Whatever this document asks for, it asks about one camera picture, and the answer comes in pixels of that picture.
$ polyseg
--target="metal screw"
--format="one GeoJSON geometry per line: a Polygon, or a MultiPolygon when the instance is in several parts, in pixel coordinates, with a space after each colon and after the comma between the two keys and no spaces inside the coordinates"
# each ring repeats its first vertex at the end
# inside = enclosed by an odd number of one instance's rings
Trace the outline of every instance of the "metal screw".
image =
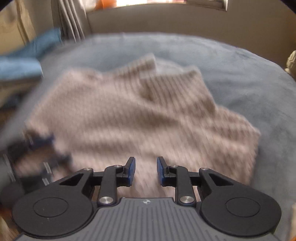
{"type": "Polygon", "coordinates": [[[99,201],[100,203],[103,203],[103,204],[110,204],[114,201],[114,199],[111,197],[101,197],[99,201]]]}
{"type": "Polygon", "coordinates": [[[194,198],[191,196],[183,196],[180,198],[180,201],[182,203],[192,203],[194,201],[194,198]]]}

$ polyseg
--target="white knitted object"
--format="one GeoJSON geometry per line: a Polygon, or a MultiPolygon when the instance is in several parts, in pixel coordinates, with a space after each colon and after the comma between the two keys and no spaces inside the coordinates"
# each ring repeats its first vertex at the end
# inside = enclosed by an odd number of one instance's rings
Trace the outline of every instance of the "white knitted object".
{"type": "Polygon", "coordinates": [[[70,70],[36,106],[27,129],[53,133],[55,149],[70,152],[77,170],[102,171],[134,156],[133,186],[119,196],[174,196],[157,183],[158,156],[248,183],[259,131],[214,103],[198,69],[163,62],[160,68],[149,55],[109,73],[70,70]]]}

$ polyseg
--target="folded blue fabric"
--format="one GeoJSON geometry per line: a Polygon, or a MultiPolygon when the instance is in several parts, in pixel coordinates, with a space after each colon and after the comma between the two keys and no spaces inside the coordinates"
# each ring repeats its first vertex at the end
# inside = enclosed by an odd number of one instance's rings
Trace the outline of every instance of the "folded blue fabric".
{"type": "Polygon", "coordinates": [[[0,57],[0,81],[31,78],[42,75],[40,62],[35,58],[0,57]]]}
{"type": "Polygon", "coordinates": [[[40,59],[53,47],[62,42],[61,31],[55,28],[38,36],[22,49],[16,50],[6,57],[9,58],[37,58],[40,59]]]}

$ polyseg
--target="gray velvet surface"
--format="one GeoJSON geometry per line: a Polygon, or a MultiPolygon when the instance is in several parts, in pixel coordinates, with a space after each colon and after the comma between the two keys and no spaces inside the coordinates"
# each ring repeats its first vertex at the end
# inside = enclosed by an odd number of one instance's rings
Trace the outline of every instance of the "gray velvet surface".
{"type": "Polygon", "coordinates": [[[97,35],[66,43],[43,59],[44,79],[3,129],[0,147],[20,134],[34,104],[67,68],[108,71],[147,53],[197,66],[216,103],[244,115],[261,131],[252,186],[279,202],[282,219],[275,234],[287,240],[296,202],[296,82],[278,65],[246,50],[170,34],[97,35]]]}

